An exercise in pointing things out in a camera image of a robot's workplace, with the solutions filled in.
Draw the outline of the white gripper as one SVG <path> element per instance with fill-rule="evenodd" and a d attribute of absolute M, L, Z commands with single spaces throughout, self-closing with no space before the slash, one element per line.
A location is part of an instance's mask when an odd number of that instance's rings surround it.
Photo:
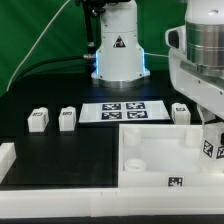
<path fill-rule="evenodd" d="M 165 40 L 173 87 L 198 104 L 202 125 L 224 120 L 224 25 L 185 24 Z"/>

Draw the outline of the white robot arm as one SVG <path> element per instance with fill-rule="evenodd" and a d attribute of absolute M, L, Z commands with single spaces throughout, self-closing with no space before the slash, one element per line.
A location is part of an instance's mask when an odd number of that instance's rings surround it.
<path fill-rule="evenodd" d="M 173 87 L 198 104 L 206 120 L 224 120 L 224 0 L 183 0 L 185 24 L 165 32 Z M 75 0 L 101 23 L 92 80 L 126 88 L 150 75 L 138 43 L 135 0 Z"/>

